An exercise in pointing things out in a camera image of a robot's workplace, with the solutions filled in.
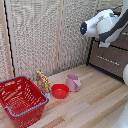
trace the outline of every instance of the drawer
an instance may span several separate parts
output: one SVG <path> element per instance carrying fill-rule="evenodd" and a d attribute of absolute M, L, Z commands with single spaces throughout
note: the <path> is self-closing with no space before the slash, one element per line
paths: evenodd
<path fill-rule="evenodd" d="M 125 29 L 122 31 L 122 33 L 128 32 L 128 26 L 125 27 Z"/>
<path fill-rule="evenodd" d="M 118 39 L 114 42 L 112 42 L 110 45 L 123 48 L 128 50 L 128 35 L 120 35 Z"/>
<path fill-rule="evenodd" d="M 128 64 L 128 52 L 111 46 L 98 48 L 98 43 L 94 43 L 89 63 L 123 78 L 124 67 Z"/>

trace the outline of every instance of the red plastic basket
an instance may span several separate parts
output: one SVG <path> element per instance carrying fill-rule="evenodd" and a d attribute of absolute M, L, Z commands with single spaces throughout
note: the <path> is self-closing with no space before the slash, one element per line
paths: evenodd
<path fill-rule="evenodd" d="M 26 128 L 38 121 L 48 101 L 25 76 L 0 82 L 0 102 L 16 128 Z"/>

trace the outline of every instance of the floor board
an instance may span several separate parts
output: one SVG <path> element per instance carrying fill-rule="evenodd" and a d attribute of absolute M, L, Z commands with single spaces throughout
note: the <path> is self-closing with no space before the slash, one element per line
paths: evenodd
<path fill-rule="evenodd" d="M 42 117 L 29 128 L 110 128 L 128 101 L 128 87 L 117 79 L 86 65 L 48 77 L 51 85 L 65 84 L 66 76 L 75 73 L 82 86 L 65 99 L 51 93 Z M 0 128 L 15 128 L 0 106 Z"/>

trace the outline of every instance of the basket handle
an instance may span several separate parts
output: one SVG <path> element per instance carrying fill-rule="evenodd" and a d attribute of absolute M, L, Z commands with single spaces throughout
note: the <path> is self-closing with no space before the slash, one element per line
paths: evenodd
<path fill-rule="evenodd" d="M 47 98 L 42 92 L 41 92 L 41 94 L 46 98 L 46 101 L 44 101 L 44 102 L 42 102 L 42 103 L 40 103 L 40 104 L 38 104 L 38 105 L 36 105 L 36 106 L 34 106 L 34 107 L 32 107 L 32 108 L 30 108 L 30 109 L 28 109 L 28 110 L 26 110 L 26 111 L 20 113 L 19 115 L 14 115 L 8 106 L 6 106 L 4 109 L 7 108 L 8 111 L 10 112 L 10 114 L 11 114 L 13 117 L 19 117 L 19 116 L 22 116 L 23 114 L 28 113 L 29 111 L 32 111 L 33 109 L 35 109 L 35 108 L 37 108 L 37 107 L 39 107 L 39 106 L 41 106 L 41 105 L 47 103 L 48 98 Z"/>
<path fill-rule="evenodd" d="M 8 80 L 5 80 L 5 81 L 1 81 L 0 84 L 4 83 L 4 82 L 7 82 L 7 81 L 10 81 L 10 80 L 14 80 L 14 79 L 19 78 L 19 77 L 25 77 L 27 80 L 29 80 L 29 78 L 27 78 L 26 76 L 21 75 L 21 76 L 17 76 L 17 77 L 14 77 L 14 78 L 11 78 L 11 79 L 8 79 Z"/>

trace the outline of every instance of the red bowl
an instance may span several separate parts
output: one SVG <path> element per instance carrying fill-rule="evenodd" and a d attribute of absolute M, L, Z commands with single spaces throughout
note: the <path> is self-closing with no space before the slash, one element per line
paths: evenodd
<path fill-rule="evenodd" d="M 64 99 L 67 97 L 69 88 L 64 84 L 54 84 L 52 86 L 52 94 L 57 99 Z"/>

